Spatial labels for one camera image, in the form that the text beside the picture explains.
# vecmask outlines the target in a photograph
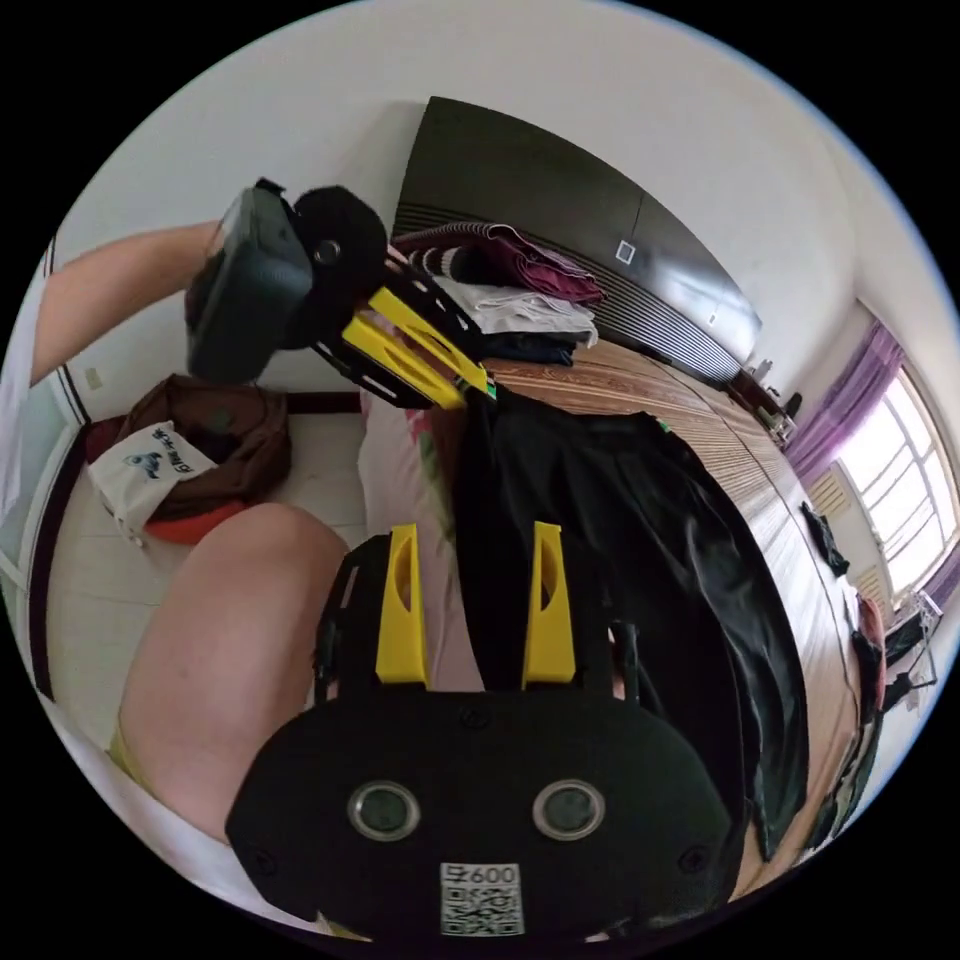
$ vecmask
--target printed logo on bag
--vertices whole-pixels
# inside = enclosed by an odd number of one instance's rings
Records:
[[[159,453],[134,453],[129,457],[124,457],[123,462],[131,467],[140,467],[151,480],[159,480],[160,475],[157,468],[160,466]]]
[[[177,453],[177,448],[173,445],[173,440],[170,438],[170,434],[166,432],[162,427],[157,427],[153,431],[151,436],[154,440],[159,440],[163,444],[164,449],[167,451],[167,459],[170,461],[170,466],[173,467],[177,473],[193,473],[193,467],[184,463],[180,454]],[[152,454],[152,456],[159,459],[158,454]]]

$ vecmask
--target desk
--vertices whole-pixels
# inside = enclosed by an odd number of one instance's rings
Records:
[[[741,370],[727,387],[730,396],[767,428],[777,446],[782,447],[797,429],[776,397],[770,394],[746,370]]]

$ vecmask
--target yellow plastic clip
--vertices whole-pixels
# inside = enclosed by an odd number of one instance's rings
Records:
[[[394,527],[390,535],[377,676],[381,683],[422,683],[429,688],[417,527],[412,523]]]
[[[537,523],[522,685],[526,689],[529,683],[570,683],[576,671],[560,527]]]
[[[386,287],[378,290],[369,303],[377,313],[439,361],[451,374],[460,377],[477,390],[486,392],[487,372],[483,366],[470,360]],[[354,316],[343,331],[343,339],[401,380],[420,390],[438,406],[447,410],[463,406],[463,397],[450,382],[449,376],[436,370],[426,359],[418,356],[406,344],[400,343],[366,317],[359,314]]]

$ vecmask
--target light switch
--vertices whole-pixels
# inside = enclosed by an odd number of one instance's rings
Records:
[[[633,255],[637,252],[637,248],[633,244],[627,243],[626,240],[620,241],[620,246],[617,247],[617,259],[621,263],[626,263],[629,265],[633,262]]]

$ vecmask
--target human knee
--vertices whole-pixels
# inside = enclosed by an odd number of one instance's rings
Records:
[[[315,556],[342,556],[343,540],[313,514],[286,503],[261,503],[223,523],[218,546],[246,553],[252,550],[272,556],[289,555],[307,559]]]

